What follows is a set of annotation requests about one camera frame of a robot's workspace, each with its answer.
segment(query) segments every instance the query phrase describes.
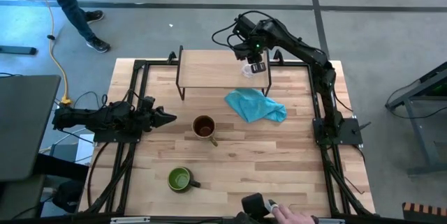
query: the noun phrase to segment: black shoe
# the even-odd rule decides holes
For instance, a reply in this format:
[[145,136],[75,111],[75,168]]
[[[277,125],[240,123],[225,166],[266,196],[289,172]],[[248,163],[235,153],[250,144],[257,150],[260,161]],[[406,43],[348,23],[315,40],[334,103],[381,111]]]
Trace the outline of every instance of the black shoe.
[[104,42],[103,40],[94,37],[87,41],[87,46],[94,48],[99,53],[107,52],[110,49],[110,44]]
[[101,10],[96,10],[96,11],[92,11],[92,12],[87,11],[85,13],[85,19],[88,24],[102,20],[103,18],[104,18],[104,12]]

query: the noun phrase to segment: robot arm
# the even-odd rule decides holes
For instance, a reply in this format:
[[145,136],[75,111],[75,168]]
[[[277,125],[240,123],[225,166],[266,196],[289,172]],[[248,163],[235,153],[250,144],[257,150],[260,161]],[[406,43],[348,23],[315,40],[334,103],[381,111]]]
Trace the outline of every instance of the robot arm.
[[316,92],[320,93],[325,112],[324,131],[328,137],[337,137],[344,122],[342,114],[337,110],[334,95],[335,70],[328,61],[325,52],[311,47],[296,38],[279,20],[270,17],[254,24],[240,15],[236,18],[233,33],[243,38],[243,42],[233,46],[236,58],[245,60],[251,65],[254,73],[266,70],[261,54],[265,48],[282,47],[295,57],[303,60],[312,68],[312,79]]

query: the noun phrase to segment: butcher block tabletop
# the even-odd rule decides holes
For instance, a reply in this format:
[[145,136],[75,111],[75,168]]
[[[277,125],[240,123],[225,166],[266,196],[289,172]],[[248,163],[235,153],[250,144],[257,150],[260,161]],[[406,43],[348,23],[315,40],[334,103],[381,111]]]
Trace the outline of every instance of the butcher block tabletop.
[[[117,59],[109,101],[119,101],[127,92],[134,61]],[[337,71],[337,97],[350,107],[342,63],[332,61],[332,64]],[[228,88],[190,88],[182,101],[175,85],[176,74],[176,66],[149,68],[146,96],[155,97],[154,106],[164,106],[165,112],[177,115],[177,120],[143,133],[137,144],[126,215],[236,216],[242,211],[243,197],[262,193],[265,199],[273,199],[292,211],[330,216],[321,153],[312,130],[314,109],[306,68],[271,67],[269,97],[286,106],[287,119],[282,123],[266,119],[246,123],[225,102],[224,97],[232,91]],[[140,71],[137,94],[141,77]],[[345,117],[351,116],[341,105],[338,109]],[[198,140],[192,132],[192,121],[204,114],[216,121],[218,147]],[[95,148],[94,158],[102,145]],[[110,180],[116,149],[117,144],[110,143],[98,158],[91,180],[93,200]],[[345,177],[362,194],[346,183],[365,208],[374,212],[362,156],[351,146],[340,146],[339,151]],[[189,168],[202,187],[182,194],[171,191],[167,177],[179,166]],[[86,188],[87,185],[80,211],[87,208]],[[342,211],[339,189],[334,188],[337,206]],[[114,209],[120,194],[121,182]]]

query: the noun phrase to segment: yellow cable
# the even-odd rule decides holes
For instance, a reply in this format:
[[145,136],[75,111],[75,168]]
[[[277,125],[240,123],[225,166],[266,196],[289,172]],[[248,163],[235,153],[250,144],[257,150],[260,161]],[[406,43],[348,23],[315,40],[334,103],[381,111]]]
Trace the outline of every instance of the yellow cable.
[[[50,11],[50,15],[51,15],[51,36],[54,37],[54,18],[53,18],[53,12],[51,11],[51,7],[50,4],[48,3],[48,0],[45,0],[45,3],[47,4],[47,8]],[[53,60],[53,62],[57,65],[57,67],[59,67],[59,69],[62,72],[62,76],[64,77],[64,84],[65,84],[65,90],[64,90],[64,95],[61,98],[61,103],[69,105],[71,104],[71,99],[68,98],[68,80],[67,80],[67,74],[65,74],[64,69],[62,68],[61,64],[56,60],[56,58],[53,56],[53,40],[50,39],[50,44],[49,44],[49,52],[50,52],[50,56],[51,59]]]

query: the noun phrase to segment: gray floor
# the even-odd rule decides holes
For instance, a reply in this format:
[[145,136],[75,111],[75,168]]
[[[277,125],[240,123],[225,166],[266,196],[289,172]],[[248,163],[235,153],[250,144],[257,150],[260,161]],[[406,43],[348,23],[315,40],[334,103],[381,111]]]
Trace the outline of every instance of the gray floor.
[[[82,1],[312,4],[312,0]],[[320,3],[327,6],[447,5],[446,0],[320,0]],[[187,49],[219,49],[210,40],[212,32],[228,26],[244,10],[104,8],[104,11],[106,18],[91,27],[100,38],[112,44],[112,50],[107,54],[98,54],[86,47],[60,9],[53,8],[57,35],[54,55],[68,73],[72,98],[86,91],[106,93],[118,57],[166,57],[170,51],[177,51],[179,44]],[[305,42],[319,46],[312,10],[265,12],[279,18],[290,32],[303,37]],[[30,6],[0,6],[0,13],[0,45],[38,48],[38,54],[32,57],[0,55],[0,71],[25,75],[59,74],[47,52],[46,35],[50,31],[47,9],[32,6],[31,3]],[[322,17],[331,59],[342,60],[343,63],[352,107],[361,122],[372,121],[362,136],[377,213],[401,218],[401,203],[406,201],[447,207],[447,174],[412,178],[406,175],[406,169],[423,163],[422,155],[409,121],[393,117],[383,106],[392,91],[446,60],[447,13],[322,12]],[[58,98],[62,93],[61,86]],[[94,108],[96,102],[89,96],[83,98],[79,106]],[[421,108],[418,113],[425,114],[434,109],[436,107],[433,106]],[[446,121],[445,116],[446,113],[440,113],[424,120],[423,125],[442,133],[441,124]],[[47,147],[61,136],[63,134],[53,131],[49,125],[42,146]]]

